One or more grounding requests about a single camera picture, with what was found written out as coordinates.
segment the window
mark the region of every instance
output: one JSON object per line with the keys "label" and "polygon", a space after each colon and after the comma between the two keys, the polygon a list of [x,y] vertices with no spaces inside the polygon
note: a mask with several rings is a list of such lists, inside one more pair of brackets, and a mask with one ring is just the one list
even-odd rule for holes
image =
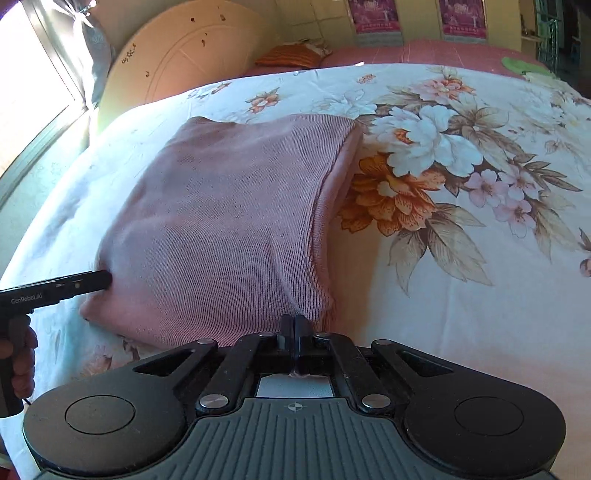
{"label": "window", "polygon": [[0,205],[84,108],[29,18],[18,3],[0,20]]}

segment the floral bed sheet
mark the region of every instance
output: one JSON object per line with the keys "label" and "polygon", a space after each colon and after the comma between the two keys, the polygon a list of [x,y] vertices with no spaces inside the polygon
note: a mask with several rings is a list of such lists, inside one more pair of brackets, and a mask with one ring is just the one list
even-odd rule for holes
{"label": "floral bed sheet", "polygon": [[[533,387],[562,409],[564,480],[591,471],[591,103],[548,77],[390,64],[218,83],[117,119],[65,175],[0,288],[92,269],[138,177],[191,116],[265,122],[330,113],[365,142],[330,228],[338,329],[392,338]],[[39,310],[34,398],[155,353],[77,314]],[[0,432],[36,474],[22,416]]]}

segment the orange pillow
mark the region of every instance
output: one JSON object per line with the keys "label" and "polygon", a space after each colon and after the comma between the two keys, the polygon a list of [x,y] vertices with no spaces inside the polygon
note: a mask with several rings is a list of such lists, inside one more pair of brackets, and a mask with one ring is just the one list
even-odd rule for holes
{"label": "orange pillow", "polygon": [[259,58],[255,65],[317,69],[327,55],[326,49],[309,43],[278,45]]}

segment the flower print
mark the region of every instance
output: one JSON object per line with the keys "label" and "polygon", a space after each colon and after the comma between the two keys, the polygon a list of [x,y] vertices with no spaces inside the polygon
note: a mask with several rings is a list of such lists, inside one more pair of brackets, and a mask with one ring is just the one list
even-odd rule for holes
{"label": "flower print", "polygon": [[511,232],[519,238],[525,238],[528,229],[535,229],[535,220],[528,215],[531,205],[526,200],[507,198],[504,204],[493,209],[500,222],[509,222]]}
{"label": "flower print", "polygon": [[373,73],[368,73],[367,75],[363,75],[359,80],[357,80],[357,83],[370,83],[374,78],[375,75]]}
{"label": "flower print", "polygon": [[498,207],[501,199],[507,194],[509,186],[496,180],[496,172],[484,170],[481,173],[474,172],[470,179],[464,184],[470,189],[468,196],[470,201],[478,208],[489,204],[491,207]]}
{"label": "flower print", "polygon": [[467,177],[474,165],[482,163],[482,154],[465,138],[443,133],[454,115],[455,111],[441,105],[424,106],[418,115],[394,107],[389,116],[374,120],[368,140],[392,153],[388,164],[397,177],[407,173],[418,177],[435,161],[449,173]]}
{"label": "flower print", "polygon": [[526,117],[534,131],[552,132],[562,123],[563,111],[552,103],[551,97],[550,92],[527,90],[514,108]]}
{"label": "flower print", "polygon": [[277,91],[279,88],[276,88],[270,92],[259,93],[256,97],[247,100],[247,103],[250,103],[252,106],[248,109],[250,113],[260,113],[268,106],[274,106],[279,103],[279,95],[277,95]]}
{"label": "flower print", "polygon": [[189,93],[189,99],[196,98],[197,100],[204,99],[207,95],[215,95],[216,93],[220,92],[224,88],[228,87],[232,82],[225,82],[219,85],[206,85],[195,90],[192,90]]}
{"label": "flower print", "polygon": [[90,361],[86,362],[82,367],[81,376],[91,377],[106,372],[111,369],[113,363],[113,356],[108,355],[106,347],[100,345],[95,347],[95,351],[90,357]]}
{"label": "flower print", "polygon": [[224,82],[212,90],[212,95],[221,92],[224,88],[229,87],[232,82]]}
{"label": "flower print", "polygon": [[340,210],[341,228],[358,232],[376,220],[385,236],[405,229],[417,231],[437,210],[425,190],[436,191],[445,182],[442,174],[427,170],[420,176],[396,178],[387,165],[388,154],[378,153],[359,161],[361,174],[353,177]]}
{"label": "flower print", "polygon": [[475,90],[463,84],[458,78],[441,80],[427,80],[411,87],[413,93],[418,93],[421,100],[437,102],[439,105],[449,105],[449,100],[457,100],[461,93],[473,93]]}
{"label": "flower print", "polygon": [[579,270],[580,270],[582,276],[584,276],[585,278],[590,278],[591,277],[591,258],[586,258],[585,260],[583,260],[581,262]]}
{"label": "flower print", "polygon": [[325,98],[312,105],[312,113],[328,113],[329,115],[345,116],[355,120],[359,115],[373,115],[378,107],[375,103],[363,100],[365,92],[345,92],[341,97]]}
{"label": "flower print", "polygon": [[501,180],[509,185],[507,196],[513,200],[523,200],[525,195],[532,199],[538,199],[538,189],[534,178],[525,170],[520,170],[515,165],[509,165],[509,172],[500,172]]}

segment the folded sweater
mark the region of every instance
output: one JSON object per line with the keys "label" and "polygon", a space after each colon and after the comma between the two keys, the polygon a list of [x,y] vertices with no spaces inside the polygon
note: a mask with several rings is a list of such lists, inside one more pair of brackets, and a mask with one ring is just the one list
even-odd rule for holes
{"label": "folded sweater", "polygon": [[231,345],[277,331],[282,314],[322,329],[334,308],[327,227],[361,138],[355,121],[331,115],[189,119],[103,238],[97,267],[113,284],[82,316],[162,348]]}

